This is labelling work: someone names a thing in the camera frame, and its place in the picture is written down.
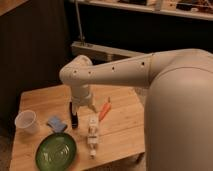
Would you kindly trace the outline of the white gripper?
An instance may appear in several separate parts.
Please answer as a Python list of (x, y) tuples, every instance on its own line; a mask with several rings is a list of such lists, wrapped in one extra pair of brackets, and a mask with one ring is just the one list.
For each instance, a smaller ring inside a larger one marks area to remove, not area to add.
[(92, 103), (93, 94), (89, 85), (73, 86), (71, 88), (72, 113), (77, 115), (78, 106), (89, 106), (89, 108), (97, 113), (95, 105)]

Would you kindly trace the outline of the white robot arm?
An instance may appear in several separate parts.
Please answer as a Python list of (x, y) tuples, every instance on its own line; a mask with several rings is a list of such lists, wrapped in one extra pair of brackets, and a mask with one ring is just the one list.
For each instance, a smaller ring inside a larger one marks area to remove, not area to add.
[(79, 55), (59, 72), (72, 112), (91, 84), (144, 87), (147, 171), (213, 171), (213, 53), (179, 49), (94, 65)]

